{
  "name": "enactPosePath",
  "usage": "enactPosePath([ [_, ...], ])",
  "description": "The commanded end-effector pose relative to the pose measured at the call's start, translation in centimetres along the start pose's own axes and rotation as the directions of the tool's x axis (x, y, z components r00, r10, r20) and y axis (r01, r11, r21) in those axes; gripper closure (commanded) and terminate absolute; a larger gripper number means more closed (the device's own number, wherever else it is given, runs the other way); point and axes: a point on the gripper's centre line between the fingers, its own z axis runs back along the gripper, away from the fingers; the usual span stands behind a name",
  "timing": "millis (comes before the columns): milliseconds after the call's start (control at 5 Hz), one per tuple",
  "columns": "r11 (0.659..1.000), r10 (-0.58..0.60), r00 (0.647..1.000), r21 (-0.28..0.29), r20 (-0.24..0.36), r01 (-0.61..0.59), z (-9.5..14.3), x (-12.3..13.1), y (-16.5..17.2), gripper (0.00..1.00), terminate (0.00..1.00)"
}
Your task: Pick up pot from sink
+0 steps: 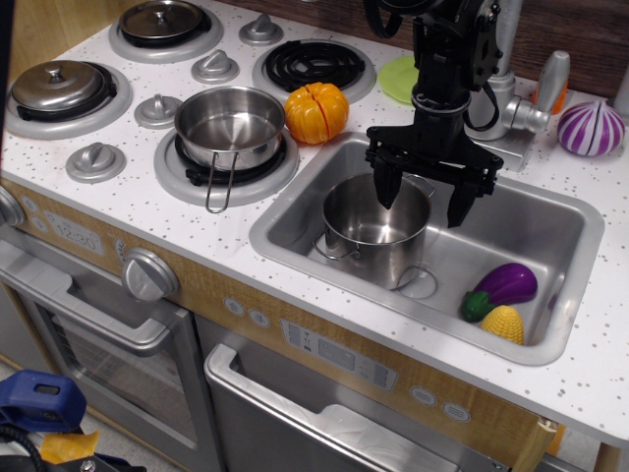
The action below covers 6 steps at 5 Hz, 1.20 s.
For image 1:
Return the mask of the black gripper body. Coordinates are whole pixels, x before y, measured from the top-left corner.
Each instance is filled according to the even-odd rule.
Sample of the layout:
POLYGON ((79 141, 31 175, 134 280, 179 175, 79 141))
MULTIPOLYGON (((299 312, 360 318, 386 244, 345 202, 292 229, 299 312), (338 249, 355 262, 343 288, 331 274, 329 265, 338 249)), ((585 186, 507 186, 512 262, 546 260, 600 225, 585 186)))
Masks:
POLYGON ((372 126, 366 160, 389 164, 403 173, 428 177, 452 186, 475 181, 478 195, 493 193, 502 159, 472 142, 464 130, 464 115, 471 102, 438 102, 425 94, 412 95, 414 121, 406 126, 372 126))

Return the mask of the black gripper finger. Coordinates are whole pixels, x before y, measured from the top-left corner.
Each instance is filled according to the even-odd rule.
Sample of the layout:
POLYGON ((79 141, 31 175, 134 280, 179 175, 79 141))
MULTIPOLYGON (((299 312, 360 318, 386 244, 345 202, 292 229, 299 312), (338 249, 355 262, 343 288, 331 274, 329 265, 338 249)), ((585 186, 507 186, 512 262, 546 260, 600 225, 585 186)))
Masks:
POLYGON ((376 164, 373 168, 375 194, 379 203, 391 209, 401 188, 402 171, 389 164, 376 164))
POLYGON ((450 228, 458 227, 463 223, 478 197, 480 186, 479 182, 466 181, 454 187, 447 209, 447 221, 450 228))

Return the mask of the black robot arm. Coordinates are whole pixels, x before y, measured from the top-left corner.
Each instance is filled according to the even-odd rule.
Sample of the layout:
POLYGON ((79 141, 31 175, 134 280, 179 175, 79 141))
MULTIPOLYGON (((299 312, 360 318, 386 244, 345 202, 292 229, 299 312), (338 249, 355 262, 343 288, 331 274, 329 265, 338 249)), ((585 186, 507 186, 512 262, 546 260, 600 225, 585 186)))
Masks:
POLYGON ((368 128, 366 160, 373 170, 376 197, 394 203, 404 174, 452 186, 449 226, 466 218, 475 200, 492 193, 503 161, 466 134, 473 124, 473 93, 494 93, 488 83, 503 53, 496 42, 500 6, 496 1, 367 1, 372 31, 390 38, 404 18, 413 21, 414 121, 408 126, 368 128))

